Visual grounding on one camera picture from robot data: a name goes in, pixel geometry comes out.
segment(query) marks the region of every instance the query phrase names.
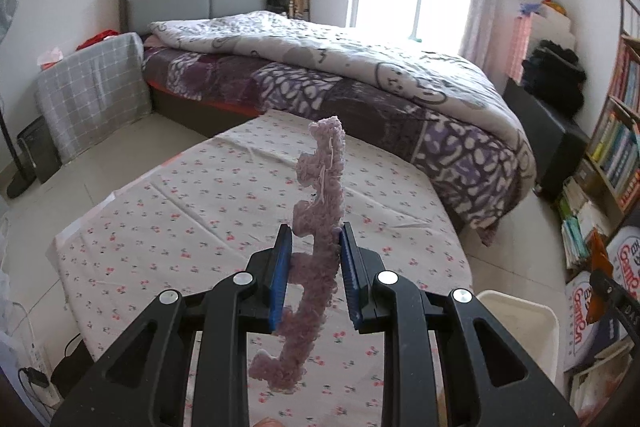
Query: bookshelf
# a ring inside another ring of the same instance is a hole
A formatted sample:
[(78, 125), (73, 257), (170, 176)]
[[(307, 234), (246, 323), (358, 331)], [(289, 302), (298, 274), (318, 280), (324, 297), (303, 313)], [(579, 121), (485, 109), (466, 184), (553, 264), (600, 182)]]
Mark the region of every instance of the bookshelf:
[(640, 199), (640, 10), (620, 0), (616, 63), (586, 161), (596, 182), (588, 196), (616, 229)]

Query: power strip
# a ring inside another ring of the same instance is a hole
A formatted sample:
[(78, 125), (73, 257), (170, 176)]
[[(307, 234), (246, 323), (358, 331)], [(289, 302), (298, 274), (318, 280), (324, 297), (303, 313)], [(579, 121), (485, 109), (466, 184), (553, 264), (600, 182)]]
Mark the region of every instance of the power strip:
[[(51, 365), (44, 348), (31, 344), (27, 355), (31, 362), (31, 367), (47, 375), (47, 378), (49, 378), (49, 382), (51, 382)], [(60, 402), (62, 402), (60, 393), (58, 393), (58, 390), (52, 383), (50, 383), (46, 389), (43, 389), (37, 385), (33, 385), (32, 387), (38, 398), (49, 407), (53, 407), (55, 409), (56, 406), (60, 404)]]

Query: pink crochet piece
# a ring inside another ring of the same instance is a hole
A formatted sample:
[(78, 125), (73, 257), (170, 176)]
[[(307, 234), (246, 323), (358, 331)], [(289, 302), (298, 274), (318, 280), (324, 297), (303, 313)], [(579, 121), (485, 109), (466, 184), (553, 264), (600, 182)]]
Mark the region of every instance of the pink crochet piece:
[(260, 350), (249, 368), (249, 376), (266, 380), (273, 390), (292, 392), (305, 374), (304, 364), (314, 348), (324, 311), (336, 289), (340, 266), (340, 220), (344, 216), (344, 131), (336, 116), (314, 122), (309, 131), (318, 142), (314, 154), (300, 155), (296, 172), (303, 187), (316, 190), (313, 202), (299, 201), (293, 208), (293, 233), (314, 236), (312, 255), (293, 253), (289, 283), (304, 287), (294, 313), (285, 307), (276, 334), (284, 337), (280, 356)]

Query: blue gripper pad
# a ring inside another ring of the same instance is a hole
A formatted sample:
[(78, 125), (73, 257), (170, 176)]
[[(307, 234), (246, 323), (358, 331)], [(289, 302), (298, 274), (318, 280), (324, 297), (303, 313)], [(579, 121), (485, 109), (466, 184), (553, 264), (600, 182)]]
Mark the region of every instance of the blue gripper pad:
[(276, 238), (276, 244), (271, 250), (267, 276), (264, 278), (265, 290), (269, 298), (269, 325), (271, 331), (275, 331), (282, 320), (292, 248), (293, 237), (291, 229), (287, 225), (282, 225)]
[(345, 223), (340, 232), (340, 265), (349, 318), (353, 327), (359, 330), (362, 326), (362, 305), (364, 304), (361, 295), (362, 293), (366, 295), (368, 288), (366, 273), (363, 273), (364, 265), (360, 258), (360, 249), (356, 245), (350, 223)]

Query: orange object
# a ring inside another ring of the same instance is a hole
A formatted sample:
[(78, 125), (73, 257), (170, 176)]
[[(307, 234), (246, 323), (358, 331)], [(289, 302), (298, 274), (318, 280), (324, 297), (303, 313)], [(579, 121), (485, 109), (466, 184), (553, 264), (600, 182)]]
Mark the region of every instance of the orange object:
[(89, 40), (87, 40), (87, 41), (83, 42), (82, 44), (80, 44), (76, 48), (76, 51), (78, 52), (80, 50), (84, 50), (85, 48), (88, 48), (89, 46), (93, 46), (94, 44), (97, 44), (98, 42), (102, 42), (107, 37), (116, 37), (118, 35), (119, 35), (119, 33), (116, 30), (107, 30), (107, 31), (104, 31), (102, 33), (98, 33), (95, 37), (91, 37)]
[(556, 1), (543, 0), (541, 4), (546, 4), (550, 8), (553, 8), (554, 10), (556, 10), (559, 14), (564, 15), (566, 17), (566, 10), (561, 4), (557, 3)]
[[(591, 239), (591, 271), (601, 269), (609, 278), (613, 277), (613, 265), (609, 262), (607, 249), (604, 247), (602, 236), (597, 230), (593, 231)], [(587, 311), (587, 324), (595, 324), (607, 311), (607, 306), (601, 297), (591, 292), (591, 300)]]

